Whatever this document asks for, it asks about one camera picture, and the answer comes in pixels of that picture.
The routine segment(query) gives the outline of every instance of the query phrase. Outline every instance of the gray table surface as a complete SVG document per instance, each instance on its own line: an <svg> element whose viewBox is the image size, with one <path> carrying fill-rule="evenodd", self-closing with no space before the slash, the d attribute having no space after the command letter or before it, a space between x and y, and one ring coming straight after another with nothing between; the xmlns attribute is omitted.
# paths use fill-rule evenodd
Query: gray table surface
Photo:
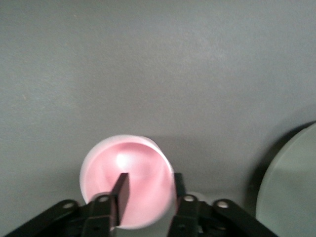
<svg viewBox="0 0 316 237"><path fill-rule="evenodd" d="M116 134L153 139L189 191L254 213L265 168L316 118L316 1L0 2L0 236ZM121 236L164 236L168 218Z"/></svg>

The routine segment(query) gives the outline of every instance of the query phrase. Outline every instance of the metal bolt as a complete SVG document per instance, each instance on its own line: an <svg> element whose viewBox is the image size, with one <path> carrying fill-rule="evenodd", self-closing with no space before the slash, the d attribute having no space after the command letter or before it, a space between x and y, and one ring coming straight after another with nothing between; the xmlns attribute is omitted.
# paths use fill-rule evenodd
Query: metal bolt
<svg viewBox="0 0 316 237"><path fill-rule="evenodd" d="M220 207L220 208L228 208L228 203L225 202L225 201L219 201L217 203L217 205Z"/></svg>
<svg viewBox="0 0 316 237"><path fill-rule="evenodd" d="M105 201L107 201L107 200L109 200L109 197L108 197L108 196L104 196L104 197L100 197L100 198L99 198L99 202L105 202Z"/></svg>
<svg viewBox="0 0 316 237"><path fill-rule="evenodd" d="M71 208L73 206L74 206L74 203L73 202L69 202L69 203L63 205L63 209L68 209L68 208Z"/></svg>
<svg viewBox="0 0 316 237"><path fill-rule="evenodd" d="M186 195L184 198L183 198L185 201L194 201L194 197L190 196L190 195Z"/></svg>

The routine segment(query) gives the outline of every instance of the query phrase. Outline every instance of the pink cup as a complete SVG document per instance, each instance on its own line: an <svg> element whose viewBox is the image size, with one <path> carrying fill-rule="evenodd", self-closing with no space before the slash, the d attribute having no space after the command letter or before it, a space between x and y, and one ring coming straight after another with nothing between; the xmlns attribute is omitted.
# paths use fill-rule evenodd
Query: pink cup
<svg viewBox="0 0 316 237"><path fill-rule="evenodd" d="M110 137L88 153L80 171L85 202L111 191L121 173L129 173L130 195L120 228L138 229L160 219L175 198L173 169L157 144L146 137Z"/></svg>

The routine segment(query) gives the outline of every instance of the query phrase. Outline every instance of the pink bowl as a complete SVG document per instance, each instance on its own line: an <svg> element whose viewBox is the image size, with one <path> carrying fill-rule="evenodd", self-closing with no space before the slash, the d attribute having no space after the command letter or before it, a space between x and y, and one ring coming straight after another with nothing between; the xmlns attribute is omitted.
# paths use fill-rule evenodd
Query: pink bowl
<svg viewBox="0 0 316 237"><path fill-rule="evenodd" d="M97 193L111 191L121 173L129 173L130 195L120 228L137 229L157 221L175 198L173 169L146 137L110 137L88 153L80 171L85 202Z"/></svg>

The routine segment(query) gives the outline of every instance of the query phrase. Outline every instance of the white plate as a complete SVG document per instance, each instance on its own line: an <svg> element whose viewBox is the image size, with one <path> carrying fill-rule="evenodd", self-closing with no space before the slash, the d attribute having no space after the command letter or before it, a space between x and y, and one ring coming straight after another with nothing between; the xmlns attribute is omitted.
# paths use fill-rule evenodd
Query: white plate
<svg viewBox="0 0 316 237"><path fill-rule="evenodd" d="M295 135L270 164L256 218L280 237L316 236L316 124Z"/></svg>

